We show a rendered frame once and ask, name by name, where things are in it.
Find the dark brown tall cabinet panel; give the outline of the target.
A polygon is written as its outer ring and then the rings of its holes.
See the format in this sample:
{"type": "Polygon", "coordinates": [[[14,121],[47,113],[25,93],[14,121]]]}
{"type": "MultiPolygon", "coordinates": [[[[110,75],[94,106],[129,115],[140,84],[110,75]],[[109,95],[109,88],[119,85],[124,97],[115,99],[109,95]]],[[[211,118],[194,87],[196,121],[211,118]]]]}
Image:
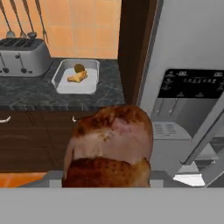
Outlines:
{"type": "Polygon", "coordinates": [[[125,102],[136,104],[158,0],[122,0],[118,66],[125,102]]]}

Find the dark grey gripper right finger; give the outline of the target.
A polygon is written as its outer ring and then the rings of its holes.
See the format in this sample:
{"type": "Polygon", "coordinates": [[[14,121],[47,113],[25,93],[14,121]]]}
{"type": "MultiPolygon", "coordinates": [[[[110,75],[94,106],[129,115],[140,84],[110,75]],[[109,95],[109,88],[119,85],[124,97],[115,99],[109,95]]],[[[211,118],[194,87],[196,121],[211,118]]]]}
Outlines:
{"type": "Polygon", "coordinates": [[[173,180],[165,171],[152,171],[150,175],[151,188],[180,188],[186,184],[173,180]]]}

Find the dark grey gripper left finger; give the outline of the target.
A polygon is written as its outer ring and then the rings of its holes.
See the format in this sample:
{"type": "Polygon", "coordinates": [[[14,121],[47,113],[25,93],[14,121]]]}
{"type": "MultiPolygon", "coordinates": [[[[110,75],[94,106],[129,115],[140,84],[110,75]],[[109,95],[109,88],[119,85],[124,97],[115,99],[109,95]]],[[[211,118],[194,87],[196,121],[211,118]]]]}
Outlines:
{"type": "Polygon", "coordinates": [[[61,188],[62,177],[63,171],[49,171],[43,178],[25,184],[23,187],[61,188]]]}

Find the clear rectangular tupperware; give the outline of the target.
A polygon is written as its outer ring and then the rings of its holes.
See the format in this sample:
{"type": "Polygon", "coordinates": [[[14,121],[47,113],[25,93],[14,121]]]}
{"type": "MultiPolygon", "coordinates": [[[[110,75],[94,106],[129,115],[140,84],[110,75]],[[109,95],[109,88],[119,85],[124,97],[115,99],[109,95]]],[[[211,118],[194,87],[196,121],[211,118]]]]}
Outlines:
{"type": "Polygon", "coordinates": [[[60,62],[52,84],[61,95],[93,95],[99,81],[100,62],[95,59],[64,59],[60,62]],[[87,72],[87,78],[81,82],[68,81],[68,77],[76,75],[74,67],[82,64],[87,72]]]}

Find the hanging metal whisk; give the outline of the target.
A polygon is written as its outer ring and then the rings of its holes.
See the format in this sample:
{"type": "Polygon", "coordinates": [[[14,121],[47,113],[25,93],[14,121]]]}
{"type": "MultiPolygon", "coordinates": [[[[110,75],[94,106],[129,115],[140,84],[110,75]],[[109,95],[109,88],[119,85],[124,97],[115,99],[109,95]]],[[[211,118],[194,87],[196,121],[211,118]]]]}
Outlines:
{"type": "Polygon", "coordinates": [[[16,37],[15,32],[11,29],[10,23],[8,21],[8,18],[6,16],[6,13],[5,13],[5,10],[4,10],[4,5],[3,5],[3,1],[2,0],[0,0],[0,10],[3,13],[4,20],[5,20],[5,22],[6,22],[7,26],[8,26],[8,29],[9,29],[7,31],[7,33],[6,33],[6,37],[7,38],[15,38],[16,37]]]}

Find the golden chicken drumstick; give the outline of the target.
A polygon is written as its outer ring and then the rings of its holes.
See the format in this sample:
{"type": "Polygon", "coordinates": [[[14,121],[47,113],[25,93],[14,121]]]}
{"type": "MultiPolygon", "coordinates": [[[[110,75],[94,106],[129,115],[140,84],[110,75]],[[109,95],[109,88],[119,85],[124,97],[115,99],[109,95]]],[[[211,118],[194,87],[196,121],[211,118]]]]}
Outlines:
{"type": "Polygon", "coordinates": [[[68,82],[80,83],[81,81],[83,81],[87,77],[88,77],[88,73],[86,71],[81,71],[81,72],[77,73],[76,75],[68,77],[67,81],[68,82]]]}

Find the dark brown drawer front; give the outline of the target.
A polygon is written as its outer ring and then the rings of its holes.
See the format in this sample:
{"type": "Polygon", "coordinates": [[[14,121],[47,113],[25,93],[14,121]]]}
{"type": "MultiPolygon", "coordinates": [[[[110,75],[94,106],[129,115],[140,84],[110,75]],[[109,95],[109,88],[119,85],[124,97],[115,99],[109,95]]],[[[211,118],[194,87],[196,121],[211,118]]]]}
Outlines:
{"type": "Polygon", "coordinates": [[[25,112],[0,111],[0,172],[42,171],[47,157],[39,144],[42,131],[25,112]]]}
{"type": "Polygon", "coordinates": [[[91,116],[94,111],[41,111],[43,123],[51,139],[54,170],[62,170],[67,145],[72,135],[72,116],[91,116]]]}

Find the roasted chicken drumstick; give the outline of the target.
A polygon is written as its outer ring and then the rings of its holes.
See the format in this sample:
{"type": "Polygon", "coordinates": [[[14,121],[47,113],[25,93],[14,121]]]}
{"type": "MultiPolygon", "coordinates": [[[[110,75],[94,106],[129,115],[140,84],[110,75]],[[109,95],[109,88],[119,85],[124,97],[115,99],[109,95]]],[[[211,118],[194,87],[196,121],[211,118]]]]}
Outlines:
{"type": "Polygon", "coordinates": [[[148,187],[153,128],[137,106],[109,106],[78,120],[66,148],[64,187],[148,187]]]}

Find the hanging two-prong metal fork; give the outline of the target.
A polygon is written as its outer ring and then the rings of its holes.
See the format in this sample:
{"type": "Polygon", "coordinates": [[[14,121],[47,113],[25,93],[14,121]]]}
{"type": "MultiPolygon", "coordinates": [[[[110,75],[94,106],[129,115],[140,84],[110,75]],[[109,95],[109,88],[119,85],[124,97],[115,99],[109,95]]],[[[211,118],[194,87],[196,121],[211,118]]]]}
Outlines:
{"type": "Polygon", "coordinates": [[[42,18],[42,11],[41,11],[41,6],[40,6],[39,0],[35,0],[35,4],[36,4],[38,15],[39,15],[39,18],[40,18],[40,23],[42,25],[43,40],[46,41],[47,43],[49,43],[46,28],[45,28],[44,21],[43,21],[43,18],[42,18]]]}

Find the silver four-slot toaster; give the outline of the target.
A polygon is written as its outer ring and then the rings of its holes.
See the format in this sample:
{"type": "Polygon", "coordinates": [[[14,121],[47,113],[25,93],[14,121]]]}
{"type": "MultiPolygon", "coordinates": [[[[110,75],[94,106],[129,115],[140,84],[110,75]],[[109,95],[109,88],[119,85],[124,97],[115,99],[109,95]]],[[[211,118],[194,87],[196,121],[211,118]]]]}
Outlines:
{"type": "Polygon", "coordinates": [[[38,77],[53,60],[41,38],[0,39],[0,77],[38,77]]]}

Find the stainless steel fridge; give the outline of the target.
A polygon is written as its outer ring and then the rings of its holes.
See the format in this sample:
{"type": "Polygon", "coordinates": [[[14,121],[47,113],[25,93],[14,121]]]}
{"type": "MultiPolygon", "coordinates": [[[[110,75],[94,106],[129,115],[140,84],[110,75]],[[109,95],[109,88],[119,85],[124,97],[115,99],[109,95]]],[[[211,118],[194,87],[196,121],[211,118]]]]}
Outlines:
{"type": "Polygon", "coordinates": [[[150,116],[153,171],[189,186],[224,174],[224,123],[191,164],[192,140],[224,93],[224,0],[159,0],[138,104],[150,116]]]}

